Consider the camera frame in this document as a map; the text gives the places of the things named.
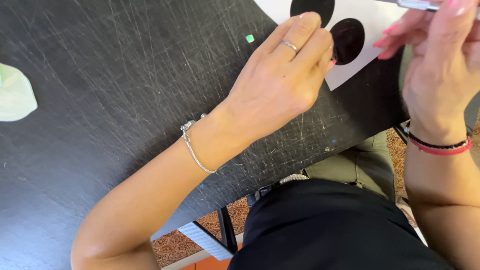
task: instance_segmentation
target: black circle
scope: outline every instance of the black circle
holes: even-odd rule
[[[332,19],[335,0],[293,0],[290,6],[290,16],[297,16],[304,12],[316,12],[322,18],[322,27]]]
[[[357,19],[343,19],[330,30],[333,37],[333,58],[337,65],[346,65],[361,52],[365,43],[365,30]]]

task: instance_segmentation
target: chain bracelet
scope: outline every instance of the chain bracelet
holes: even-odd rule
[[[202,113],[202,115],[200,116],[200,118],[203,118],[205,117],[206,114],[205,113]],[[195,156],[195,154],[193,153],[193,149],[192,149],[192,146],[190,145],[190,137],[188,137],[187,135],[187,130],[193,125],[195,124],[195,120],[190,120],[188,122],[186,122],[186,124],[182,125],[180,130],[183,131],[183,135],[182,135],[182,138],[183,140],[185,140],[185,143],[187,143],[187,146],[188,146],[188,150],[190,150],[190,154],[192,154],[192,157],[193,159],[195,160],[195,162],[198,164],[198,166],[200,166],[200,168],[202,168],[205,172],[209,173],[209,174],[212,174],[212,173],[215,173],[216,171],[218,171],[218,169],[216,169],[215,171],[211,171],[207,168],[205,168],[205,166],[203,166],[200,161],[198,160],[198,158]]]

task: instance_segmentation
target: hand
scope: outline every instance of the hand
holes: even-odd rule
[[[383,49],[379,59],[412,45],[403,97],[412,125],[434,136],[444,136],[454,125],[465,139],[463,113],[480,89],[477,4],[478,0],[446,0],[437,13],[409,10],[375,44]]]
[[[218,106],[249,143],[273,133],[317,99],[325,73],[335,64],[330,61],[332,36],[320,25],[314,12],[279,25],[253,53]],[[295,45],[298,54],[282,40]]]

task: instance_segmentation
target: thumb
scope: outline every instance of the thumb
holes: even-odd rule
[[[461,53],[472,29],[478,0],[445,0],[432,19],[425,57],[432,61],[452,60]]]

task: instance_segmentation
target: ring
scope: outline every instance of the ring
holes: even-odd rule
[[[295,51],[295,55],[298,54],[297,47],[295,45],[291,44],[290,42],[288,42],[286,40],[282,40],[281,43],[283,43],[283,44],[289,46],[290,48],[292,48]]]

